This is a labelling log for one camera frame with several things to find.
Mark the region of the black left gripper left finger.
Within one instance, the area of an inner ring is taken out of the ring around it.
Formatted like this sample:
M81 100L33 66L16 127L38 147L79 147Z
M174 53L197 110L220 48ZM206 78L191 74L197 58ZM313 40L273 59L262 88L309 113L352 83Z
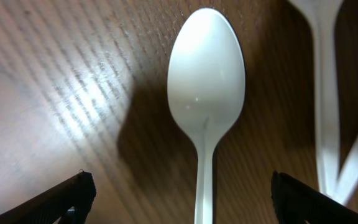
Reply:
M84 224L96 197L90 172L64 182L0 215L0 223Z

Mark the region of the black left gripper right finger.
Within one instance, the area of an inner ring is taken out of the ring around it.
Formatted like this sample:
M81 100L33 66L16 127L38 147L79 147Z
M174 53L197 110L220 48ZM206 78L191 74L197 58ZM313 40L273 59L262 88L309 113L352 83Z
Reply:
M358 213L283 172L273 173L271 193L279 224L358 224Z

